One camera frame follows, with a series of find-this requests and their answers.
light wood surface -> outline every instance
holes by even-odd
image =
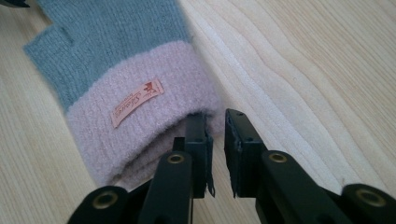
[[[65,223],[96,189],[55,94],[22,51],[50,24],[34,2],[0,6],[0,223]],[[180,0],[225,105],[322,187],[396,197],[396,1]],[[259,223],[234,199],[216,139],[217,197],[194,223]]]

knitted glove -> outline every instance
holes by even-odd
[[[38,3],[53,24],[24,50],[58,93],[80,155],[99,185],[133,188],[152,175],[174,137],[184,135],[191,113],[205,113],[208,130],[221,131],[220,99],[175,0]],[[163,93],[115,128],[115,108],[156,78]]]

pink label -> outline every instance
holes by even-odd
[[[145,103],[154,96],[163,94],[163,87],[158,78],[140,86],[137,90],[128,95],[116,108],[111,112],[111,121],[113,127],[119,127],[123,119],[132,113],[138,106]]]

